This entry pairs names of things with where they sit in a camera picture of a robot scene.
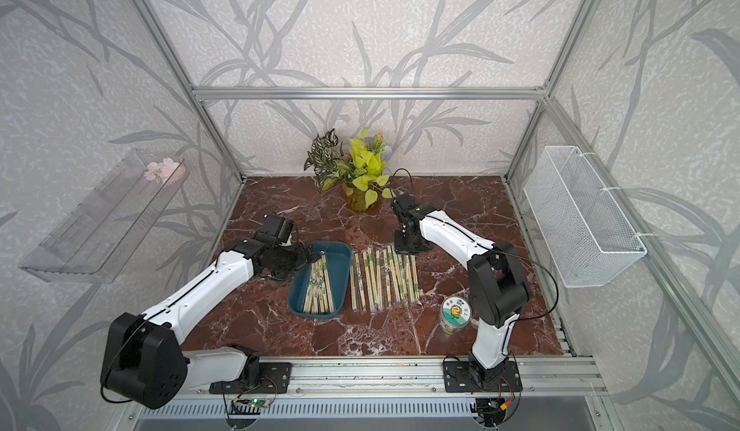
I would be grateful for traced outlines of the teal plastic storage box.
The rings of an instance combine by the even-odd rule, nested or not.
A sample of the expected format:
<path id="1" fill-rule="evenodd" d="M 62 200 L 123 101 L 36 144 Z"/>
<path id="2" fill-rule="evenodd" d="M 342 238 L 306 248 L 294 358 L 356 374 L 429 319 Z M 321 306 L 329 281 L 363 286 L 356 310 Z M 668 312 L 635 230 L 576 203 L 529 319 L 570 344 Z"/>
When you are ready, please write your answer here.
<path id="1" fill-rule="evenodd" d="M 344 306 L 350 279 L 352 251 L 338 241 L 308 244 L 309 263 L 295 276 L 288 309 L 299 317 L 330 319 Z"/>

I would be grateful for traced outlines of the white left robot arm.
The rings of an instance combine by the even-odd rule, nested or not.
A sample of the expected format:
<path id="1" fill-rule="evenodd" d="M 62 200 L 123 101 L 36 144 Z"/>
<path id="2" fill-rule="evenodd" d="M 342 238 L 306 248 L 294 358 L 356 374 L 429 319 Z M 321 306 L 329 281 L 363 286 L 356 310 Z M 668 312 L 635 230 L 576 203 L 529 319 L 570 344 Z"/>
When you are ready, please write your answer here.
<path id="1" fill-rule="evenodd" d="M 318 261 L 312 246 L 291 237 L 293 227 L 290 219 L 266 215 L 253 237 L 230 244 L 175 293 L 140 315 L 117 317 L 108 330 L 100 392 L 158 409 L 182 390 L 220 382 L 256 384 L 258 355 L 247 348 L 185 351 L 182 346 L 208 313 L 250 279 L 267 271 L 282 282 Z"/>

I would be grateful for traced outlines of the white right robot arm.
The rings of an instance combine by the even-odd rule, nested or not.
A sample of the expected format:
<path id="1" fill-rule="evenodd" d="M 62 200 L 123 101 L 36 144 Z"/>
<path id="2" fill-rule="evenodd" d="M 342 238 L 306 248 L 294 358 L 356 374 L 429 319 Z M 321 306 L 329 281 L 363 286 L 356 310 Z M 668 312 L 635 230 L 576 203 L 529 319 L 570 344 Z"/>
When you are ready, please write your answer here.
<path id="1" fill-rule="evenodd" d="M 469 301 L 479 317 L 471 363 L 481 372 L 498 369 L 508 357 L 514 324 L 532 297 L 520 256 L 510 245 L 496 245 L 470 232 L 443 210 L 420 205 L 414 196 L 396 197 L 391 208 L 399 221 L 394 248 L 416 256 L 439 247 L 468 271 Z"/>

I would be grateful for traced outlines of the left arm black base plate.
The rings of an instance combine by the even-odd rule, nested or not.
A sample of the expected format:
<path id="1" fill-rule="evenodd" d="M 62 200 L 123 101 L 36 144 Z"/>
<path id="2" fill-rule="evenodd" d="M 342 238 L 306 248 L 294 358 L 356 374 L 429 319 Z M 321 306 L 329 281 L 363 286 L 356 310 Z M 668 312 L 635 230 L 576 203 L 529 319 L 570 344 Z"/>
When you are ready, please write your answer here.
<path id="1" fill-rule="evenodd" d="M 209 387 L 210 394 L 286 394 L 293 365 L 269 362 L 247 365 L 242 374 L 229 382 L 215 382 Z"/>

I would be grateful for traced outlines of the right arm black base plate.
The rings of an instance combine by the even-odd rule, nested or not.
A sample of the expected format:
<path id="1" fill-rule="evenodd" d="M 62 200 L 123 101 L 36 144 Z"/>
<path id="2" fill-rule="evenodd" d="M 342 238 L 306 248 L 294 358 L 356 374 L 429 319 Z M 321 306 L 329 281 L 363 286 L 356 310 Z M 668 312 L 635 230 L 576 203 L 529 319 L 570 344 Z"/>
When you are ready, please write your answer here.
<path id="1" fill-rule="evenodd" d="M 518 394 L 522 391 L 522 382 L 518 363 L 507 357 L 492 369 L 484 369 L 482 365 L 470 357 L 460 360 L 455 356 L 447 356 L 442 363 L 445 392 L 510 392 Z"/>

